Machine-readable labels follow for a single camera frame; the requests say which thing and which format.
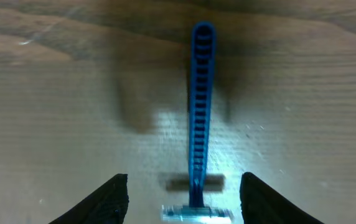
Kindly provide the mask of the blue disposable razor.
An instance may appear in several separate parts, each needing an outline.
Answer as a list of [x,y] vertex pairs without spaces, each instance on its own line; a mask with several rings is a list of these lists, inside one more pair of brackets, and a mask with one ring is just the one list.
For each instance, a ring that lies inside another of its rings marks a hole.
[[212,90],[215,73],[216,31],[211,22],[196,23],[190,46],[190,86],[188,114],[189,202],[181,206],[163,206],[161,220],[181,223],[231,223],[228,209],[204,204],[208,185],[207,160]]

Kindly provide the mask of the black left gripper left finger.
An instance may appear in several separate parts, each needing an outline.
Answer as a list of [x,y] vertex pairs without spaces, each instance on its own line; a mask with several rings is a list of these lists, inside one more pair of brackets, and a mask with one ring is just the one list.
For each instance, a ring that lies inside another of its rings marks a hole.
[[116,174],[49,224],[122,224],[129,205],[127,183],[127,174]]

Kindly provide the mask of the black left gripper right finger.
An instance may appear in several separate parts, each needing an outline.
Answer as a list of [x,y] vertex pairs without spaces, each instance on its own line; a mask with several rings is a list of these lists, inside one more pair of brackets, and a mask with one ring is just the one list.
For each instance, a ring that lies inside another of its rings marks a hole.
[[240,201],[244,224],[322,224],[251,172],[241,177]]

